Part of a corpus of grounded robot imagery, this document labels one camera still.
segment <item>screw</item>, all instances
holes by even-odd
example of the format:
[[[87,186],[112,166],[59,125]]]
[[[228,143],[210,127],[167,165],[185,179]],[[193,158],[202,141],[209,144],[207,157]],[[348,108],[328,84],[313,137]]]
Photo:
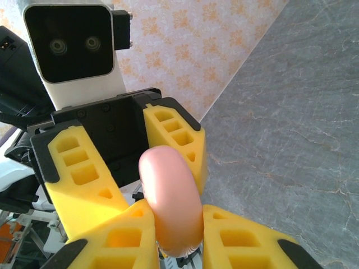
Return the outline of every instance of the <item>screw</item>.
[[[110,105],[109,104],[103,104],[101,109],[102,109],[103,112],[109,112],[110,111]]]
[[[84,111],[83,109],[80,109],[79,111],[77,111],[77,116],[79,118],[85,118],[86,117],[86,111]]]
[[[114,125],[113,124],[109,124],[107,126],[107,132],[113,132],[114,131]]]

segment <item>sausage-shaped object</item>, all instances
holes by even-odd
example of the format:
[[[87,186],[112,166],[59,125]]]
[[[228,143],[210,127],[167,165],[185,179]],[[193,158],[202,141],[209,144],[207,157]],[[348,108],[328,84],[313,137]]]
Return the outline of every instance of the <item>sausage-shaped object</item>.
[[[159,247],[176,258],[193,253],[203,240],[204,225],[200,195],[186,161],[174,148],[157,146],[142,154],[139,171]]]

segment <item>yellow foam pad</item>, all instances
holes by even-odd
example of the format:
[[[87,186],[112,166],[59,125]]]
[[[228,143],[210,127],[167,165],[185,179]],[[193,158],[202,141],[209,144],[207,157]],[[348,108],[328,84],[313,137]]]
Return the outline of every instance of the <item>yellow foam pad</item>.
[[[48,148],[60,180],[45,185],[69,239],[128,208],[83,126],[61,131]]]
[[[193,130],[173,108],[149,104],[143,113],[149,146],[176,149],[186,160],[202,195],[208,176],[205,130]]]
[[[291,237],[211,205],[203,218],[203,269],[297,269],[277,243]]]
[[[160,268],[154,216],[146,200],[77,239],[88,243],[68,269]]]

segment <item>wall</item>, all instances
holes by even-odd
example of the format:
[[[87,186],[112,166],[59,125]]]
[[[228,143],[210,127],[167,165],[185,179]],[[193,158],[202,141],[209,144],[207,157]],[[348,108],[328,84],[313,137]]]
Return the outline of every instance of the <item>wall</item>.
[[[128,91],[158,87],[201,120],[287,2],[114,0],[134,13],[134,46],[118,52]],[[26,39],[14,0],[0,3],[0,25]]]

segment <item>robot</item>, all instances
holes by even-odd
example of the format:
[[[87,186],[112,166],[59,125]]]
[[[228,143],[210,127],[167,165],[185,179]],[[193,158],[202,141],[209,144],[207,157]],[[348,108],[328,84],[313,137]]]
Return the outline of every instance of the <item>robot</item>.
[[[126,92],[116,51],[131,47],[130,12],[101,1],[18,6],[41,80],[32,85],[44,90],[41,105],[2,115],[22,129],[5,153],[22,168],[3,189],[31,176],[56,210],[68,240],[43,269],[321,268],[290,236],[201,204],[201,124],[160,89]],[[0,43],[12,46],[11,36]]]

